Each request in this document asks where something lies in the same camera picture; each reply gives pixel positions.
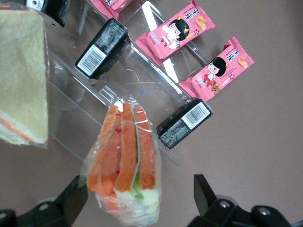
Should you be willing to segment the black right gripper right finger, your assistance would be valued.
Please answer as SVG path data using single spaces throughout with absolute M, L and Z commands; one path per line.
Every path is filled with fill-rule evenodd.
M 203 174 L 194 175 L 194 199 L 199 211 L 189 227 L 291 227 L 277 209 L 254 206 L 245 211 L 229 199 L 218 198 Z

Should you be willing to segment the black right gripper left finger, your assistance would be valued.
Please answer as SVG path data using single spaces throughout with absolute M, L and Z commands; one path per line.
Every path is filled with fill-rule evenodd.
M 30 211 L 17 216 L 11 209 L 0 211 L 2 227 L 71 227 L 87 199 L 86 185 L 76 176 L 53 201 L 43 201 Z

